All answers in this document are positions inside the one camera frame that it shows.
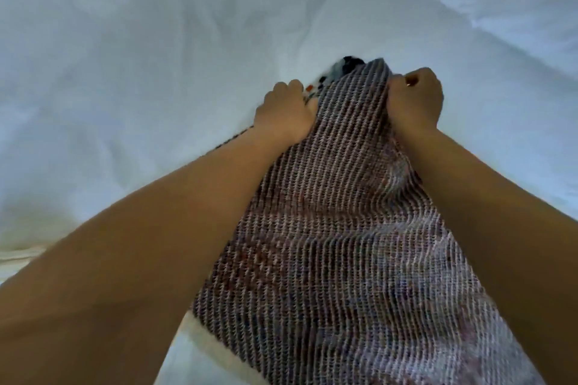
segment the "white bed sheet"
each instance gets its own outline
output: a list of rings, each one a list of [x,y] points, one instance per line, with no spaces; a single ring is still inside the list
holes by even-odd
[[[0,0],[0,13],[4,251],[53,242],[247,126],[274,82],[346,54],[431,66],[441,128],[578,218],[578,0]],[[191,362],[160,380],[212,365],[179,347]],[[204,371],[198,383],[229,380]]]

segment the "hand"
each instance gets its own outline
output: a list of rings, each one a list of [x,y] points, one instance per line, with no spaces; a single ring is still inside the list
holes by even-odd
[[[443,90],[435,73],[421,68],[407,75],[395,75],[388,82],[387,113],[394,130],[436,129],[442,113]]]
[[[314,98],[305,104],[303,84],[296,79],[289,85],[277,82],[256,109],[254,127],[280,137],[287,146],[295,145],[311,131],[317,116],[317,102]]]

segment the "knit fabric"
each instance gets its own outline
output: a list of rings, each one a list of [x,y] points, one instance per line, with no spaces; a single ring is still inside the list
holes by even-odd
[[[358,61],[310,90],[312,134],[268,171],[192,311],[272,385],[541,384],[394,139],[389,73]]]

